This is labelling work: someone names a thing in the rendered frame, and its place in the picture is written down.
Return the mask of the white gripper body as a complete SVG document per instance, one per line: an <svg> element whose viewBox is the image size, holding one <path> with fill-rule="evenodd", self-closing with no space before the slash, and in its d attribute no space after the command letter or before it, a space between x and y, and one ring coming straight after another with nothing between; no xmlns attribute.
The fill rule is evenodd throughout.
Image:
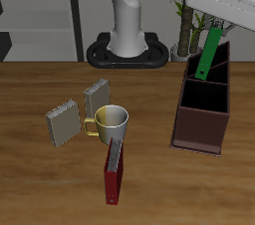
<svg viewBox="0 0 255 225"><path fill-rule="evenodd" d="M186 5L255 31L255 0L185 0Z"/></svg>

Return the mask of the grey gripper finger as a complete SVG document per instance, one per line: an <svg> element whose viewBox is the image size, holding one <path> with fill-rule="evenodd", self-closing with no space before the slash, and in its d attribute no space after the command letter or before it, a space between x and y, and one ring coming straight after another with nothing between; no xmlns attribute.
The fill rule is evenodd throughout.
<svg viewBox="0 0 255 225"><path fill-rule="evenodd" d="M235 24L230 24L227 28L223 29L222 36L226 36L229 31L235 28Z"/></svg>
<svg viewBox="0 0 255 225"><path fill-rule="evenodd" d="M211 20L213 19L213 16L210 16L208 14L205 14L205 25L204 29L209 30L211 27Z"/></svg>

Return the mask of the green book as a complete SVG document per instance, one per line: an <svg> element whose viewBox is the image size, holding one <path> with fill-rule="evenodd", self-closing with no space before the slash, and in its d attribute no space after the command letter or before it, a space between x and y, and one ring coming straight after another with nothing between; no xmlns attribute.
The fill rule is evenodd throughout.
<svg viewBox="0 0 255 225"><path fill-rule="evenodd" d="M205 81L210 70L223 30L211 27L195 73L195 78Z"/></svg>

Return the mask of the green pot plant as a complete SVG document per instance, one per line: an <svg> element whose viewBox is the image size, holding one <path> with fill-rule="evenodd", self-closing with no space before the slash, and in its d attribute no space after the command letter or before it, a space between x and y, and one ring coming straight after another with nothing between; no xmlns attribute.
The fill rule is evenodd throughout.
<svg viewBox="0 0 255 225"><path fill-rule="evenodd" d="M186 60L198 51L200 34L204 30L205 15L198 16L194 10L186 5L185 0L171 0L176 5L176 14L181 18L179 40L176 45L175 58Z"/></svg>

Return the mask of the grey shelf unit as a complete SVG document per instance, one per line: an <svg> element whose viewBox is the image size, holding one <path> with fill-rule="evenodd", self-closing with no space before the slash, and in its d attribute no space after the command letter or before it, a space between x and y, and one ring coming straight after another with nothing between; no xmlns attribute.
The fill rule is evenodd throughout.
<svg viewBox="0 0 255 225"><path fill-rule="evenodd" d="M0 0L0 62L81 62L78 0Z"/></svg>

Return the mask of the dark brown desk caddy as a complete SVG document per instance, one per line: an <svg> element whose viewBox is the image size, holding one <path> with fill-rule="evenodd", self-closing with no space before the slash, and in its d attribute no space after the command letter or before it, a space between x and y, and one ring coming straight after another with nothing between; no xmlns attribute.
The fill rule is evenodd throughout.
<svg viewBox="0 0 255 225"><path fill-rule="evenodd" d="M230 43L217 47L205 81L195 78L200 57L187 60L170 147L220 156L230 117Z"/></svg>

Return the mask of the grey book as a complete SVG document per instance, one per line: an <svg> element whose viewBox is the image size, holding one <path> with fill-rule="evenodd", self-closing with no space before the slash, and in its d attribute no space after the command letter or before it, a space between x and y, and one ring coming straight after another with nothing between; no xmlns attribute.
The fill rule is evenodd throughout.
<svg viewBox="0 0 255 225"><path fill-rule="evenodd" d="M51 141L59 147L81 131L78 104L69 100L46 114Z"/></svg>
<svg viewBox="0 0 255 225"><path fill-rule="evenodd" d="M99 79L84 91L84 99L86 115L92 118L99 108L110 103L110 81Z"/></svg>

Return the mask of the red book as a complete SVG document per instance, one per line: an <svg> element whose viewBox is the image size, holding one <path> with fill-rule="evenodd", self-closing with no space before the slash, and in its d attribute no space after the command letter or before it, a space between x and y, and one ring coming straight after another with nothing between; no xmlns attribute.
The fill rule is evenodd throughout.
<svg viewBox="0 0 255 225"><path fill-rule="evenodd" d="M104 168L106 201L110 205L117 205L119 202L123 171L123 141L111 138Z"/></svg>

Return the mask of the yellow and white mug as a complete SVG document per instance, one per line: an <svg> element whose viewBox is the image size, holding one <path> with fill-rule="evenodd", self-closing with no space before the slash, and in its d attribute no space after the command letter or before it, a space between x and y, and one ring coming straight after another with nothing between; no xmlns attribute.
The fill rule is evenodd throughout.
<svg viewBox="0 0 255 225"><path fill-rule="evenodd" d="M88 123L94 123L97 131L89 131ZM110 144L111 139L123 139L128 125L128 112L116 105L99 108L93 118L84 119L84 132L88 136L98 136L102 143Z"/></svg>

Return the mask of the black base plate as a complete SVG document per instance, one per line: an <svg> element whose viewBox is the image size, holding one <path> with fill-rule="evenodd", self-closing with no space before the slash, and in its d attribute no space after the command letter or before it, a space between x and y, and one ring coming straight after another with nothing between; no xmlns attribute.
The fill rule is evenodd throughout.
<svg viewBox="0 0 255 225"><path fill-rule="evenodd" d="M155 33L145 32L144 35L148 49L137 57L122 58L107 49L110 33L100 33L87 50L87 60L99 69L156 69L164 66L169 59L168 49L158 41Z"/></svg>

